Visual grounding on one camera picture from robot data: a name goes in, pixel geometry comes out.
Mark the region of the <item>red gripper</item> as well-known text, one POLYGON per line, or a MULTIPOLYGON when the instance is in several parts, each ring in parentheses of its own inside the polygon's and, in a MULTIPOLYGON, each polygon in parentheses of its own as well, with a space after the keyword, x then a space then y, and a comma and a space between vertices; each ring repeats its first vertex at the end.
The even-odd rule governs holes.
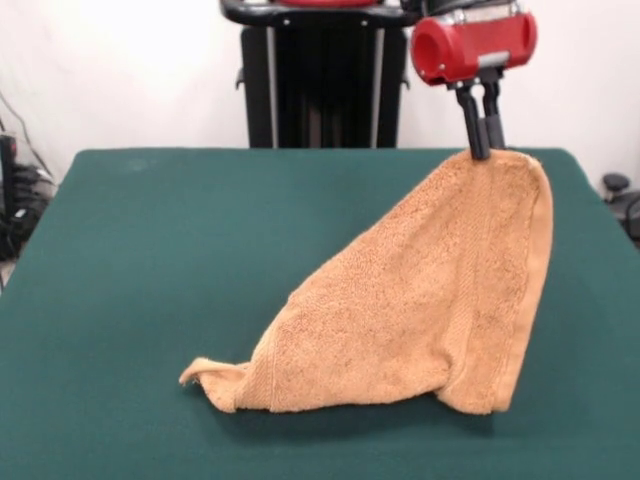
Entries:
POLYGON ((459 81, 488 68, 525 65, 533 56, 537 37, 536 20, 530 13, 465 23, 428 17, 415 27, 410 48, 414 69, 430 86, 455 83, 473 159, 487 159, 491 149, 505 149, 500 86, 498 80, 481 81, 484 116, 480 118, 472 86, 459 81))

